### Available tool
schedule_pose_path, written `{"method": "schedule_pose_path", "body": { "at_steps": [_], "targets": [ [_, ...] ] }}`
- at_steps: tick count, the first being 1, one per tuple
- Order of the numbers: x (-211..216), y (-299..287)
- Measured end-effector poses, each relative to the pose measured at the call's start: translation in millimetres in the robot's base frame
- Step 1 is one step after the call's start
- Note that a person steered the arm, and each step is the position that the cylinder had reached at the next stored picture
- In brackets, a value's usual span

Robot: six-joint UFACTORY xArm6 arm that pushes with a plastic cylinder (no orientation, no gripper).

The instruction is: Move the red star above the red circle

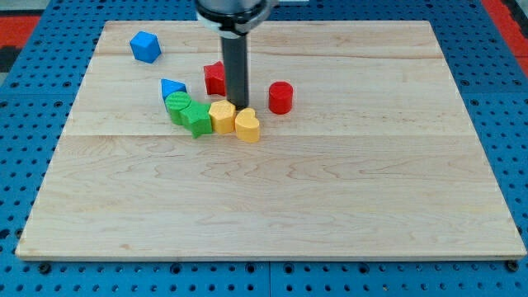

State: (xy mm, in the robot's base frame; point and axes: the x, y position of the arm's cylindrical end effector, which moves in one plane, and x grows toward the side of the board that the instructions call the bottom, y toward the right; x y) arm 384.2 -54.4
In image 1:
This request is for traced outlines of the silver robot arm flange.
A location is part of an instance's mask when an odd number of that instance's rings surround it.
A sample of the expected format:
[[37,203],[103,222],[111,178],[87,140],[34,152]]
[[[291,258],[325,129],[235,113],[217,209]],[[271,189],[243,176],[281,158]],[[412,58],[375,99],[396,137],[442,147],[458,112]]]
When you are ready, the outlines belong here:
[[197,20],[226,39],[248,34],[277,4],[276,0],[195,0]]

